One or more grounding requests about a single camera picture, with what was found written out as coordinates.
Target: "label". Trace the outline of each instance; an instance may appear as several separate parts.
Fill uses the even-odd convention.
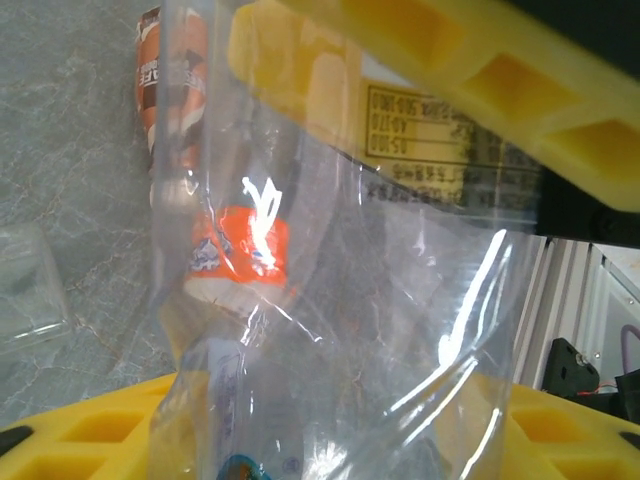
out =
[[[289,371],[257,348],[218,338],[207,341],[215,478],[300,480],[303,427]]]
[[[248,207],[199,215],[193,229],[191,278],[285,286],[289,227]]]
[[[194,169],[199,155],[200,132],[205,106],[205,75],[207,58],[207,29],[202,17],[191,9],[187,10],[184,30],[184,50],[172,52],[179,57],[182,66],[172,67],[180,78],[171,79],[184,90],[173,89],[170,94],[169,123],[179,125],[183,138],[183,152],[179,163],[182,167]],[[147,134],[149,151],[155,145],[155,124],[157,88],[159,81],[160,54],[160,8],[145,13],[137,25],[137,69],[136,103]]]
[[[535,210],[533,159],[368,55],[362,74],[358,160],[393,182],[370,183],[368,198]]]

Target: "clear plastic bag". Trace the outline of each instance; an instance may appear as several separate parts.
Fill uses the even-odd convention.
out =
[[[506,228],[535,218],[535,186],[499,201],[516,153],[474,165],[481,129],[463,125],[443,140],[457,160],[421,163],[462,168],[453,194],[396,182],[389,160],[409,149],[375,165],[366,140],[408,137],[360,128],[381,112],[361,108],[371,85],[346,38],[273,0],[162,8],[154,302],[179,374],[150,478],[496,478],[532,258]],[[194,22],[207,58],[185,46]],[[195,133],[187,62],[206,65]],[[449,115],[434,132],[461,130]]]

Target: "orange can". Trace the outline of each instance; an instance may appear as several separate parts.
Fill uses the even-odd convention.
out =
[[[171,56],[179,55],[184,60],[184,88],[171,91],[169,123],[177,125],[182,137],[183,150],[177,166],[194,170],[198,166],[206,100],[207,26],[194,10],[187,9],[184,14],[185,41],[179,47],[180,51],[170,52]],[[153,155],[156,140],[156,92],[161,61],[160,7],[142,15],[136,33],[136,104],[147,134],[149,152]]]

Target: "snack package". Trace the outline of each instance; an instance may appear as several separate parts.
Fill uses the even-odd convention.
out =
[[[274,0],[162,17],[153,305],[179,375],[149,478],[496,478],[534,164]]]
[[[202,131],[205,104],[205,72],[207,57],[207,31],[204,20],[195,10],[189,10],[185,18],[188,35],[181,41],[181,55],[184,56],[183,70],[176,75],[184,78],[184,89],[174,96],[177,103],[169,106],[172,131],[180,142],[180,155],[176,166],[184,170],[186,176],[176,178],[167,192],[175,207],[184,207],[191,200],[194,171],[198,168],[198,148]],[[142,15],[136,27],[136,105],[147,135],[149,152],[153,155],[156,140],[156,115],[158,107],[158,81],[160,63],[160,7]]]

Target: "clear plastic container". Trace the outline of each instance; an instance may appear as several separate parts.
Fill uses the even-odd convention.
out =
[[[382,103],[352,108],[371,91],[350,75],[357,47],[274,0],[162,9],[153,301],[179,374],[149,478],[497,478],[533,258],[505,227],[535,220],[506,201],[535,188],[507,173],[527,166],[498,141],[470,148],[475,126],[448,108],[417,118],[432,115],[427,93],[409,112],[414,94],[394,93],[384,121]],[[196,62],[206,104],[189,133]],[[367,118],[376,142],[397,126],[383,150],[397,140],[403,175],[419,164],[448,187],[377,195],[403,185],[363,155]],[[403,153],[403,139],[422,146]]]
[[[74,329],[56,264],[35,223],[0,228],[0,361]]]

